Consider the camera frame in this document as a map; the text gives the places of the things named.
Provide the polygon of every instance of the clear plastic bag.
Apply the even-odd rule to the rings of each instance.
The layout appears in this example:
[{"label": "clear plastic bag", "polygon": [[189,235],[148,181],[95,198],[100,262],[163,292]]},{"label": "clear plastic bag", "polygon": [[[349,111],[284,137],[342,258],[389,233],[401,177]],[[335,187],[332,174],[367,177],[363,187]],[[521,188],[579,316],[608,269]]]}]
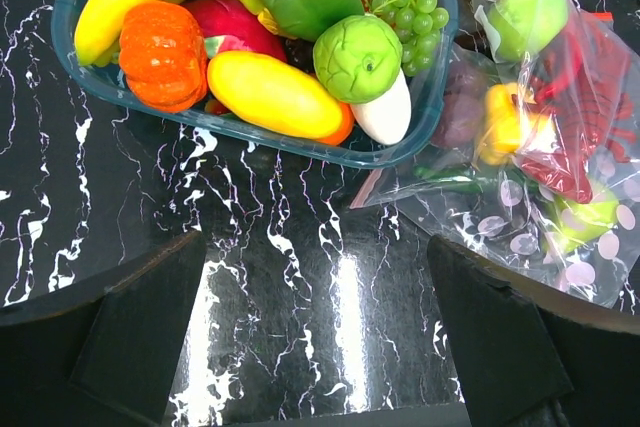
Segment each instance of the clear plastic bag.
[{"label": "clear plastic bag", "polygon": [[[495,1],[474,0],[484,22],[495,19],[486,15]],[[631,102],[640,99],[639,62],[606,24],[563,1],[566,22],[547,25],[558,32],[545,45],[529,32],[514,58],[492,43],[496,63],[456,49],[445,101],[452,92],[471,95],[445,102],[436,133],[458,125],[464,106],[457,120],[468,131],[436,136],[410,161],[373,171],[352,208],[395,201],[429,234],[610,307],[640,256],[640,152],[624,134],[640,119]],[[473,96],[483,99],[479,121]],[[620,134],[626,140],[609,142]]]}]

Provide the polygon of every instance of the black marble surface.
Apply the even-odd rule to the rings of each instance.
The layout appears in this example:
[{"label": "black marble surface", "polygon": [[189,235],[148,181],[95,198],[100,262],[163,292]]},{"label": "black marble surface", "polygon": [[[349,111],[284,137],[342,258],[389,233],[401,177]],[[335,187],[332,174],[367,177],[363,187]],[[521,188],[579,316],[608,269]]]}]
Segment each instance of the black marble surface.
[{"label": "black marble surface", "polygon": [[[636,1],[580,2],[640,50]],[[210,249],[166,425],[463,400],[426,235],[393,205],[348,208],[367,172],[86,95],[51,47],[53,3],[0,0],[2,305],[197,228]],[[619,307],[636,301],[628,283]]]}]

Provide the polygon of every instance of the red lobster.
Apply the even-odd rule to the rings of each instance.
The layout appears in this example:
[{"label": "red lobster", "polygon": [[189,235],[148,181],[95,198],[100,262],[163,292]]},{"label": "red lobster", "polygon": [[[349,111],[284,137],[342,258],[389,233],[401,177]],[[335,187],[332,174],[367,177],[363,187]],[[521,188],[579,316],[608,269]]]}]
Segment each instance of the red lobster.
[{"label": "red lobster", "polygon": [[550,153],[527,152],[525,146],[518,164],[542,185],[587,204],[593,199],[587,162],[596,148],[604,145],[617,162],[629,162],[616,138],[636,142],[634,132],[613,127],[633,114],[633,103],[622,92],[631,54],[592,14],[573,11],[569,17],[563,32],[541,53],[542,66],[554,81],[533,77],[536,103],[527,104],[533,112],[555,116],[558,145]]}]

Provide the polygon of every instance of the basket of fruit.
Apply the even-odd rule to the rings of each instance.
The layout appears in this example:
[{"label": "basket of fruit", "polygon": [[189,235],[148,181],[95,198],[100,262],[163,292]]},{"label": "basket of fruit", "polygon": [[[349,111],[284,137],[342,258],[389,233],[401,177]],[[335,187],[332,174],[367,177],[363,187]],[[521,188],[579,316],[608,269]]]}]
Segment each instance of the basket of fruit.
[{"label": "basket of fruit", "polygon": [[357,168],[440,118],[456,0],[56,0],[82,89],[217,134]]}]

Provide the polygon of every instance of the blue plastic container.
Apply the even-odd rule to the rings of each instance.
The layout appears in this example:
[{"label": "blue plastic container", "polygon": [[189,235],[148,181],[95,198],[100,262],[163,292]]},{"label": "blue plastic container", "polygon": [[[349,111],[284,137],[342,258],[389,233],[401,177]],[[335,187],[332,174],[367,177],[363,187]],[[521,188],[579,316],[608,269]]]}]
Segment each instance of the blue plastic container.
[{"label": "blue plastic container", "polygon": [[449,68],[451,44],[458,29],[457,0],[439,0],[449,11],[450,21],[442,33],[436,62],[427,72],[412,79],[412,121],[405,138],[385,147],[373,142],[360,128],[339,147],[331,147],[306,139],[276,134],[232,118],[205,113],[201,106],[177,114],[151,109],[140,103],[126,87],[122,71],[116,65],[105,68],[79,67],[73,47],[78,17],[87,0],[56,0],[51,22],[54,50],[71,77],[89,94],[107,102],[164,117],[176,122],[210,130],[217,134],[244,139],[276,149],[342,164],[348,167],[374,169],[397,164],[420,151],[436,128],[443,108],[443,92]]}]

